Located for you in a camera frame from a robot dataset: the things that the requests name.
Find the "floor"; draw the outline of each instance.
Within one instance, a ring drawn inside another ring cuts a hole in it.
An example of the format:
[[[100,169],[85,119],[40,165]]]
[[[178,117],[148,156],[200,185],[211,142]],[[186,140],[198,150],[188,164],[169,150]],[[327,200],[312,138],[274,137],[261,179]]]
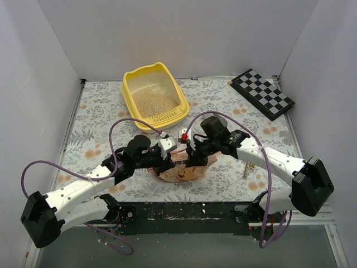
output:
[[[292,226],[278,242],[263,250],[258,241],[230,233],[141,234],[127,238],[136,249],[132,256],[98,243],[92,229],[74,227],[41,249],[36,268],[344,267],[334,259],[324,226]],[[126,250],[120,242],[115,244]]]
[[[224,112],[258,134],[265,146],[285,154],[297,156],[293,134],[284,116],[271,122],[232,87],[226,79],[178,80],[178,84],[190,102],[190,114],[181,123],[166,132],[177,141],[179,129],[187,127],[195,115],[207,110]],[[121,82],[87,82],[75,116],[71,135],[66,145],[62,166],[79,174],[86,174],[110,155],[108,132],[120,118],[129,117],[121,93]],[[236,129],[231,122],[230,130]],[[202,133],[199,123],[194,132]],[[152,143],[156,134],[142,133],[133,122],[123,122],[114,130],[116,148],[126,145],[135,135],[147,135]],[[243,177],[245,162],[229,156],[219,156],[199,179],[167,183],[150,174],[137,170],[124,182],[108,190],[118,201],[250,201],[267,188],[267,173],[261,168],[250,169]],[[75,178],[59,172],[55,188],[69,184]],[[273,178],[273,190],[287,185],[278,177]]]

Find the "gray surface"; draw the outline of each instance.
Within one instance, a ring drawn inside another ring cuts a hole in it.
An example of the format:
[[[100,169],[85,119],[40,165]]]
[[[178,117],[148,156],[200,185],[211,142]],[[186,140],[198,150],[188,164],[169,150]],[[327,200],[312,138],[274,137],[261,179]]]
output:
[[[263,250],[258,242],[232,234],[129,238],[136,252],[127,257],[98,243],[92,229],[75,227],[41,250],[36,267],[336,267],[324,226],[292,226],[282,239]]]
[[[317,0],[37,0],[74,69],[123,79],[161,61],[175,78],[279,74]]]
[[[30,240],[21,172],[37,159],[57,162],[80,85],[35,0],[0,0],[0,59],[0,267],[21,267]],[[27,190],[47,192],[53,173],[30,169]]]
[[[227,81],[228,78],[198,81],[177,79],[187,101],[191,103],[190,113],[182,122],[168,128],[167,133],[177,139],[178,131],[187,127],[197,114],[211,109],[223,112],[245,124],[261,138],[265,146],[296,156],[293,133],[289,131],[286,119],[280,116],[271,122],[231,86],[228,86]],[[79,174],[86,174],[110,155],[109,129],[115,121],[128,113],[121,86],[122,82],[86,83],[64,152],[61,163],[63,167],[75,170]],[[194,132],[203,133],[199,125],[200,120],[202,118],[194,124]],[[228,121],[228,129],[236,128],[233,122]],[[113,133],[114,147],[120,148],[142,132],[134,123],[124,122],[119,124]],[[148,137],[153,144],[157,142],[155,133]],[[259,193],[266,190],[268,174],[264,169],[255,167],[250,169],[247,177],[243,179],[244,167],[245,162],[234,161],[231,156],[220,155],[217,162],[205,171],[203,178],[180,183],[168,183],[155,178],[146,170],[136,170],[132,177],[103,193],[109,192],[116,200],[126,202],[253,201]],[[178,177],[175,177],[175,173],[171,173],[170,178]],[[74,179],[73,176],[61,171],[55,181],[55,188],[62,188]],[[288,187],[276,176],[273,176],[272,183],[275,189]]]
[[[321,158],[350,267],[357,267],[357,3],[320,0],[281,75],[303,155]]]

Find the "white enclosure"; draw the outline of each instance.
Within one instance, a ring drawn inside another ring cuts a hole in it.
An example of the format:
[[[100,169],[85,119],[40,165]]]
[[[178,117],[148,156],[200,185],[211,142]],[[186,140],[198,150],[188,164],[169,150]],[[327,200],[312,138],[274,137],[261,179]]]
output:
[[[317,0],[38,0],[80,78],[280,74]]]
[[[355,232],[357,4],[353,0],[0,0],[0,267],[21,267],[22,169],[57,162],[80,80],[161,61],[175,78],[280,75],[304,157],[320,156],[350,267]],[[31,169],[29,192],[54,170]]]

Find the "patterned mat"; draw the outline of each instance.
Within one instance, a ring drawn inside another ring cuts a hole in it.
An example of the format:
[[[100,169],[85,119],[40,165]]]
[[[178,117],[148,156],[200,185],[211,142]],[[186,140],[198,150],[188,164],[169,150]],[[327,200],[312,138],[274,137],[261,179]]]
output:
[[[187,127],[195,115],[215,110],[234,117],[250,128],[258,134],[265,146],[297,156],[284,115],[271,122],[228,86],[228,80],[178,80],[190,102],[191,110],[185,120],[166,132],[177,141],[178,130]],[[86,174],[109,156],[108,133],[111,125],[120,118],[130,116],[120,88],[121,82],[86,83],[64,154],[63,167]],[[203,133],[200,122],[198,120],[194,124],[196,133]],[[237,127],[228,122],[228,128],[234,130]],[[138,134],[147,135],[153,143],[157,142],[156,134],[142,133],[133,122],[123,122],[113,132],[113,143],[116,148],[122,147]],[[134,176],[107,192],[118,201],[128,202],[250,201],[266,190],[268,176],[266,171],[255,167],[243,178],[244,168],[245,162],[220,156],[203,177],[183,183],[167,183],[146,170],[137,170]],[[73,180],[75,178],[71,175],[59,172],[55,187],[60,188]],[[285,182],[273,177],[273,190],[285,187]]]

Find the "purple cable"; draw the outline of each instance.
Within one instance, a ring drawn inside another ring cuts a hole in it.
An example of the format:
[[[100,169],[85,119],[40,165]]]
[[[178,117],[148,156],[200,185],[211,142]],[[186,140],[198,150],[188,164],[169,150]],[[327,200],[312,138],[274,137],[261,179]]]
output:
[[[107,241],[105,241],[105,240],[101,240],[101,242],[107,243],[108,246],[110,246],[110,247],[114,248],[115,250],[119,251],[121,254],[124,254],[124,255],[126,255],[126,256],[130,256],[131,254],[134,253],[134,248],[133,248],[133,246],[132,246],[131,243],[130,243],[128,240],[126,240],[125,238],[120,237],[120,236],[116,236],[116,235],[114,235],[114,234],[112,234],[112,233],[109,233],[109,232],[107,232],[107,231],[104,231],[104,230],[102,230],[102,229],[100,229],[100,228],[98,228],[98,227],[96,227],[96,226],[93,226],[93,225],[91,225],[91,224],[89,224],[89,223],[84,223],[84,225],[88,226],[89,228],[95,229],[95,230],[97,230],[98,232],[105,233],[106,235],[112,236],[112,237],[114,237],[115,239],[118,239],[118,240],[124,242],[124,243],[130,248],[130,251],[129,251],[129,252],[121,250],[119,247],[117,247],[117,246],[114,245],[113,243],[107,242]]]
[[[93,181],[106,180],[106,179],[109,179],[111,176],[113,176],[113,175],[117,172],[117,170],[118,170],[118,160],[117,160],[117,158],[115,157],[115,149],[114,149],[113,141],[112,141],[112,133],[113,133],[114,127],[115,127],[117,124],[119,124],[120,122],[123,122],[123,121],[137,121],[137,122],[140,122],[141,124],[144,124],[144,125],[146,125],[147,127],[151,128],[152,130],[154,130],[154,131],[157,132],[158,134],[161,134],[161,131],[160,131],[160,130],[158,130],[158,129],[152,127],[152,126],[149,125],[148,123],[146,123],[146,122],[144,122],[144,121],[142,121],[142,120],[139,120],[139,119],[135,119],[135,118],[123,118],[123,119],[117,120],[117,121],[112,125],[112,127],[110,128],[110,130],[109,130],[109,146],[110,146],[110,150],[112,151],[112,154],[113,154],[113,156],[114,156],[113,158],[114,158],[114,162],[115,162],[115,168],[114,168],[113,172],[110,173],[108,176],[102,177],[102,178],[92,178],[91,180],[93,180]],[[66,173],[68,173],[68,174],[71,174],[72,176],[75,176],[75,177],[77,177],[77,178],[79,178],[79,179],[88,180],[87,177],[82,176],[82,175],[79,175],[79,174],[76,174],[76,173],[74,173],[74,172],[72,172],[72,171],[70,171],[70,170],[68,170],[68,169],[65,169],[64,167],[61,167],[61,166],[59,166],[59,165],[57,165],[57,164],[55,164],[55,163],[52,163],[52,162],[49,162],[49,161],[46,161],[46,160],[37,160],[37,161],[34,161],[34,162],[29,163],[29,164],[24,168],[24,170],[23,170],[23,172],[22,172],[22,175],[21,175],[21,189],[22,189],[22,191],[23,191],[23,194],[26,196],[26,198],[28,198],[28,194],[27,194],[26,189],[25,189],[25,173],[26,173],[26,171],[27,171],[32,165],[38,164],[38,163],[42,163],[42,164],[47,164],[47,165],[53,166],[53,167],[58,168],[58,169],[60,169],[60,170],[62,170],[62,171],[64,171],[64,172],[66,172]],[[125,251],[121,250],[119,247],[117,247],[116,245],[114,245],[114,244],[112,244],[112,243],[110,243],[110,242],[107,242],[107,245],[108,245],[108,246],[114,248],[115,250],[119,251],[120,253],[129,256],[129,255],[131,255],[131,254],[134,252],[133,246],[132,246],[132,245],[129,243],[129,241],[127,241],[126,239],[121,238],[121,237],[118,237],[118,236],[116,236],[116,235],[114,235],[114,234],[108,233],[108,232],[106,232],[106,231],[104,231],[104,230],[99,229],[98,227],[94,227],[94,226],[91,225],[91,224],[88,224],[88,223],[84,223],[84,224],[85,224],[86,226],[90,227],[90,228],[93,228],[93,229],[99,231],[99,232],[106,233],[106,234],[108,234],[108,235],[110,235],[110,236],[112,236],[112,237],[114,237],[114,238],[116,238],[116,239],[121,240],[122,242],[124,242],[125,244],[127,244],[128,247],[131,249],[130,252],[125,252]]]
[[[142,121],[142,120],[139,120],[139,119],[135,119],[135,118],[123,118],[123,119],[120,119],[120,120],[117,120],[113,125],[112,127],[110,128],[109,130],[109,146],[110,146],[110,150],[112,151],[112,154],[113,156],[115,155],[115,149],[114,149],[114,146],[113,146],[113,141],[112,141],[112,132],[113,132],[113,129],[114,127],[119,124],[120,122],[123,122],[123,121],[137,121],[137,122],[140,122],[141,124],[144,124],[146,125],[147,127],[151,128],[152,130],[154,130],[155,132],[157,132],[158,134],[161,133],[160,130],[152,127],[151,125],[149,125],[148,123]],[[113,176],[117,170],[118,170],[118,160],[116,157],[114,157],[114,162],[115,162],[115,168],[113,170],[112,173],[110,173],[108,176],[106,177],[102,177],[102,178],[92,178],[91,180],[92,181],[100,181],[100,180],[106,180],[106,179],[109,179],[111,176]],[[23,194],[26,196],[26,198],[28,198],[28,194],[26,192],[26,189],[25,189],[25,173],[26,171],[34,164],[39,164],[39,163],[42,163],[42,164],[47,164],[47,165],[50,165],[50,166],[53,166],[55,168],[58,168],[68,174],[71,174],[72,176],[75,176],[79,179],[82,179],[82,180],[88,180],[88,178],[86,176],[82,176],[82,175],[79,175],[79,174],[76,174],[68,169],[65,169],[64,167],[61,167],[55,163],[52,163],[52,162],[49,162],[49,161],[46,161],[46,160],[37,160],[37,161],[34,161],[34,162],[31,162],[29,163],[23,170],[22,172],[22,175],[21,175],[21,189],[22,189],[22,192]]]
[[[195,118],[190,122],[189,126],[187,127],[186,133],[189,132],[192,124],[200,117],[203,116],[204,114],[208,114],[208,113],[214,113],[214,114],[219,114],[220,116],[223,116],[229,120],[231,120],[232,122],[236,123],[239,127],[241,127],[242,129],[244,129],[245,131],[247,131],[257,142],[257,144],[261,147],[261,151],[263,153],[264,159],[266,161],[267,164],[267,171],[268,171],[268,193],[267,193],[267,204],[266,204],[266,208],[264,211],[264,217],[263,217],[263,222],[262,222],[262,230],[260,232],[260,237],[259,237],[259,246],[261,248],[265,248],[267,247],[271,242],[275,241],[276,239],[278,239],[279,237],[281,237],[285,231],[287,230],[289,224],[290,224],[290,220],[291,220],[291,215],[292,213],[290,212],[290,217],[289,217],[289,221],[287,223],[287,225],[285,226],[285,229],[279,234],[278,237],[276,237],[276,233],[278,233],[283,225],[283,222],[285,221],[285,217],[287,212],[284,213],[283,219],[280,222],[280,225],[278,226],[277,230],[275,231],[275,233],[268,239],[268,241],[266,241],[266,243],[264,243],[264,233],[266,230],[266,226],[267,226],[267,222],[268,222],[268,212],[269,212],[269,206],[270,206],[270,199],[271,199],[271,195],[272,195],[272,169],[269,163],[269,159],[268,159],[268,155],[265,151],[265,149],[262,147],[262,143],[259,140],[259,138],[257,137],[257,135],[255,135],[251,130],[247,129],[245,126],[243,126],[241,123],[239,123],[237,120],[231,118],[230,116],[227,116],[221,112],[216,112],[216,111],[207,111],[207,112],[203,112],[198,114],[197,116],[195,116]]]
[[[284,222],[284,219],[285,219],[285,217],[286,217],[286,214],[287,214],[287,212],[285,211],[285,212],[284,212],[284,215],[283,215],[283,220],[281,221],[281,223],[280,223],[279,226],[283,225],[283,222]],[[286,224],[284,230],[283,230],[277,237],[274,237],[274,239],[272,240],[272,242],[274,242],[275,240],[278,240],[280,237],[283,236],[283,234],[285,234],[285,232],[288,230],[288,227],[289,227],[289,225],[290,225],[291,218],[292,218],[292,210],[290,211],[289,219],[288,219],[288,222],[287,222],[287,224]]]

